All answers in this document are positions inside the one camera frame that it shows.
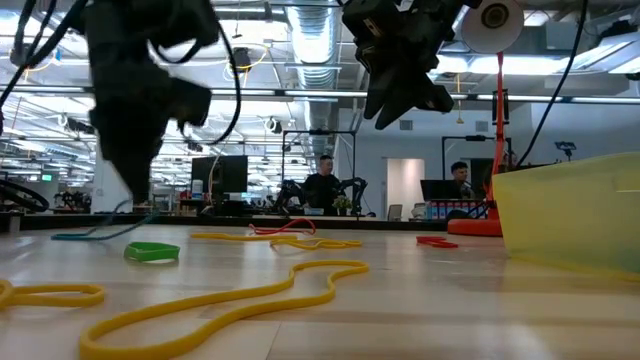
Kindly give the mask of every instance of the desk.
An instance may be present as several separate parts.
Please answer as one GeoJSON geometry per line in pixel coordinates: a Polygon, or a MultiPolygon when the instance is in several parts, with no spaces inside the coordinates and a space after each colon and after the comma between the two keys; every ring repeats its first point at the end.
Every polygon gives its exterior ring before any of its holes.
{"type": "MultiPolygon", "coordinates": [[[[31,232],[21,241],[3,237],[0,250],[12,260],[2,263],[2,275],[16,285],[107,288],[105,303],[91,308],[7,308],[0,320],[6,359],[76,359],[78,337],[98,320],[188,296],[271,284],[286,279],[293,264],[327,258],[366,261],[371,270],[336,281],[337,297],[329,304],[239,321],[180,359],[640,359],[640,342],[633,340],[640,324],[639,284],[510,260],[500,238],[449,236],[460,249],[433,249],[416,246],[423,231],[326,230],[323,236],[361,240],[362,248],[302,252],[286,246],[274,251],[265,242],[189,238],[202,231],[246,233],[142,226],[132,233],[137,241],[182,247],[180,263],[162,267],[125,262],[129,236],[100,244],[50,241],[56,230],[31,232]],[[70,261],[70,252],[81,261],[70,261]]],[[[247,301],[317,295],[326,291],[325,276],[333,270],[302,271],[284,294],[149,319],[101,343],[167,341],[247,301]]]]}
{"type": "MultiPolygon", "coordinates": [[[[253,215],[254,219],[309,219],[309,220],[331,220],[331,221],[356,221],[358,218],[355,216],[312,216],[312,215],[292,215],[289,217],[281,216],[281,215],[253,215]]],[[[360,216],[360,221],[379,221],[374,217],[365,217],[360,216]]]]}

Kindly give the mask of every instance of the yellow rubber band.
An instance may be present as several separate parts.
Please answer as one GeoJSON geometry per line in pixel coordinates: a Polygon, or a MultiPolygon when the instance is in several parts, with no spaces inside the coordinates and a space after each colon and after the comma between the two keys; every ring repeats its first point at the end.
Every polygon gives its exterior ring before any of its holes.
{"type": "Polygon", "coordinates": [[[56,306],[56,307],[89,307],[104,301],[105,291],[99,285],[63,284],[16,286],[0,279],[0,310],[7,306],[56,306]],[[38,295],[41,293],[76,292],[85,296],[38,295]]]}
{"type": "Polygon", "coordinates": [[[360,241],[348,240],[331,240],[323,238],[302,239],[298,240],[295,235],[257,235],[257,236],[238,236],[220,233],[195,233],[191,234],[192,238],[198,239],[215,239],[228,241],[270,241],[270,245],[289,245],[303,250],[317,249],[344,249],[349,247],[360,247],[360,241]]]}
{"type": "Polygon", "coordinates": [[[80,357],[81,359],[90,360],[170,359],[172,357],[185,354],[195,349],[216,331],[240,319],[269,312],[297,309],[327,303],[335,297],[336,288],[334,281],[336,279],[352,274],[365,273],[367,271],[369,271],[369,265],[361,261],[310,261],[293,266],[289,271],[289,278],[287,280],[272,285],[260,286],[250,289],[232,290],[203,296],[195,296],[183,300],[171,301],[168,303],[153,305],[132,312],[124,313],[110,320],[100,322],[90,329],[86,330],[80,337],[80,357]],[[97,339],[107,333],[143,320],[168,315],[199,306],[212,305],[227,301],[254,298],[278,293],[293,286],[296,272],[306,268],[319,266],[351,266],[352,268],[331,273],[327,278],[328,290],[324,294],[296,299],[265,302],[262,304],[249,305],[243,308],[235,309],[207,322],[191,334],[179,337],[175,340],[142,347],[108,347],[100,345],[96,342],[97,339]]]}

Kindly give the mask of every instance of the red rubber band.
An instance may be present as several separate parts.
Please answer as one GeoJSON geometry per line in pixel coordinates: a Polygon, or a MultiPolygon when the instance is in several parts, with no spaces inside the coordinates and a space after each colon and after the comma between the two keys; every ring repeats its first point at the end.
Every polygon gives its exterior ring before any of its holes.
{"type": "Polygon", "coordinates": [[[454,249],[458,244],[447,241],[442,236],[416,236],[418,244],[429,245],[440,249],[454,249]]]}
{"type": "Polygon", "coordinates": [[[256,235],[273,235],[281,232],[303,233],[307,235],[313,235],[316,233],[316,225],[313,223],[313,221],[306,218],[295,219],[290,223],[288,223],[287,225],[281,227],[280,229],[257,228],[253,224],[249,224],[249,228],[253,230],[253,232],[255,232],[256,235]],[[298,223],[303,223],[303,222],[309,224],[311,229],[289,229],[289,227],[298,223]]]}

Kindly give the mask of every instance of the doorway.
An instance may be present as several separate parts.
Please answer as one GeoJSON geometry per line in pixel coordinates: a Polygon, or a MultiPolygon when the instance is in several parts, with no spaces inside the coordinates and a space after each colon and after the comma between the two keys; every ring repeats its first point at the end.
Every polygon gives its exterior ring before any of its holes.
{"type": "Polygon", "coordinates": [[[402,205],[402,220],[411,218],[414,205],[424,201],[420,187],[420,180],[424,178],[423,159],[387,159],[384,213],[387,213],[389,205],[402,205]]]}

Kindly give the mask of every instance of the chair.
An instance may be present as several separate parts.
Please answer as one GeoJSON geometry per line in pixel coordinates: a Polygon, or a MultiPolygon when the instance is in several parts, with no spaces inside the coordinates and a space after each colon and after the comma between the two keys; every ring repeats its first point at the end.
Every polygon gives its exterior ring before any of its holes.
{"type": "Polygon", "coordinates": [[[389,205],[387,221],[402,221],[402,204],[389,205]]]}

